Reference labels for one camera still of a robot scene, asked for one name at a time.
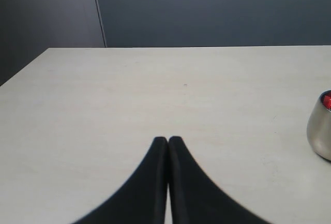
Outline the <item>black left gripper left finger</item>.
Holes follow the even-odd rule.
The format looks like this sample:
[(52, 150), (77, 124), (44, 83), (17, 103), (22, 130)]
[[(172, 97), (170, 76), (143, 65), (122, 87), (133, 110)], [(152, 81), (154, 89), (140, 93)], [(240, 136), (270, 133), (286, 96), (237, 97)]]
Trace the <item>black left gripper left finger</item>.
[(76, 223), (164, 223), (168, 168), (168, 142), (155, 137), (121, 188)]

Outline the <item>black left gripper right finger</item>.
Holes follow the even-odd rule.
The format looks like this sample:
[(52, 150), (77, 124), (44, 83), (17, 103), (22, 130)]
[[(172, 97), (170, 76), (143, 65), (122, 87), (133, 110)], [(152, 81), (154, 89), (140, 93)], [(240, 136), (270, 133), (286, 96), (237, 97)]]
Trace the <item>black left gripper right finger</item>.
[(268, 223), (222, 191), (201, 169), (181, 137), (169, 139), (173, 223)]

